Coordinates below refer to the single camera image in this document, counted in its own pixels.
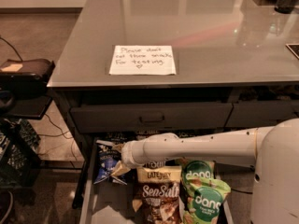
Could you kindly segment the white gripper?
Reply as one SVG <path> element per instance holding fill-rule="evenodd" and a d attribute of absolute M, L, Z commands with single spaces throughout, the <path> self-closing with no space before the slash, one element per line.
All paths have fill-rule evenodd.
<path fill-rule="evenodd" d="M 117 144 L 113 146 L 113 150 L 121 152 L 121 161 L 118 161 L 111 175 L 121 176 L 145 164 L 145 156 L 143 150 L 143 141 L 130 141 L 125 144 Z"/>

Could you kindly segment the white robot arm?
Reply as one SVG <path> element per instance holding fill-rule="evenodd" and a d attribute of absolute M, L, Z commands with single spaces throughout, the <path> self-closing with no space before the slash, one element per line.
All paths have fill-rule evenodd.
<path fill-rule="evenodd" d="M 113 174 L 125 174 L 151 161 L 178 158 L 254 165 L 253 224 L 299 224 L 299 119 L 189 138 L 162 133 L 129 141 L 121 149 Z"/>

